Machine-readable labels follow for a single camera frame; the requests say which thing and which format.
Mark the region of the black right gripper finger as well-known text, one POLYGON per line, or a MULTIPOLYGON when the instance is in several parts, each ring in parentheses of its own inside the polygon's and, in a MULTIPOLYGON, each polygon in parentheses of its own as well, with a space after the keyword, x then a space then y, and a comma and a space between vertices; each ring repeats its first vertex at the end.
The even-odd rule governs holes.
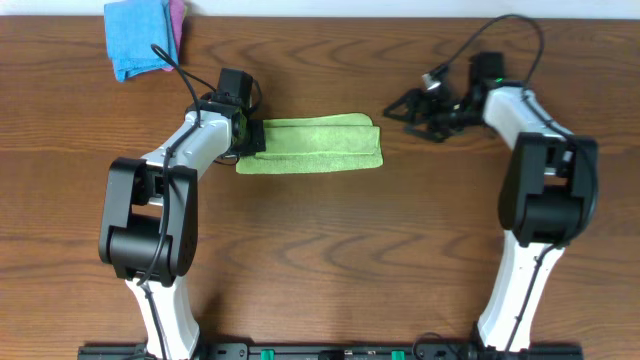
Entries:
POLYGON ((431 123, 409 124, 404 127, 404 132, 408 135, 433 142, 443 143, 448 139, 448 132, 438 125, 431 123))
POLYGON ((383 110, 383 116, 403 122, 416 122, 429 110, 430 100, 419 88, 407 91, 383 110))

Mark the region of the green microfiber cloth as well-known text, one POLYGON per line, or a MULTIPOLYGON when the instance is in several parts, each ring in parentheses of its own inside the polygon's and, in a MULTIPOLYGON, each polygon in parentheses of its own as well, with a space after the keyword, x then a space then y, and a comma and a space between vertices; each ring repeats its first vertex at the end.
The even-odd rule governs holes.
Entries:
POLYGON ((244 175, 315 174, 383 165, 380 128, 363 113, 264 122, 263 152, 244 157, 244 175))

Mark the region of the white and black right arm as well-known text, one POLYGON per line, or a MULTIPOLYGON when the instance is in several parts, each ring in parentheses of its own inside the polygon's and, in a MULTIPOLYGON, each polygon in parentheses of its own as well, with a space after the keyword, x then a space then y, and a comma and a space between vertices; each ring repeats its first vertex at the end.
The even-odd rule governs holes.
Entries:
POLYGON ((511 151, 498 199, 503 254, 491 297, 466 343, 432 335, 413 345, 418 359, 580 359, 580 346, 530 342, 545 284, 570 243, 588 226, 598 193, 598 145, 559 126, 521 81, 507 79, 500 52, 469 63, 469 88, 458 98, 442 64, 423 88, 387 106, 408 134, 443 142, 474 126, 493 129, 511 151))

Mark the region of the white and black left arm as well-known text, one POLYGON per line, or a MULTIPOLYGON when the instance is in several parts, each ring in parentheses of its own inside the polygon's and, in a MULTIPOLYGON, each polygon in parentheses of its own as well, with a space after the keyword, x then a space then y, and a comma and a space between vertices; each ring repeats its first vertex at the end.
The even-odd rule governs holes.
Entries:
POLYGON ((183 123, 162 145, 112 162, 99 257, 133 293, 147 338, 134 345, 85 345, 79 358, 197 357, 200 327, 187 273, 198 242, 198 182, 216 162, 264 151, 263 125, 251 118, 261 100, 257 80, 224 68, 216 86, 194 96, 183 123))

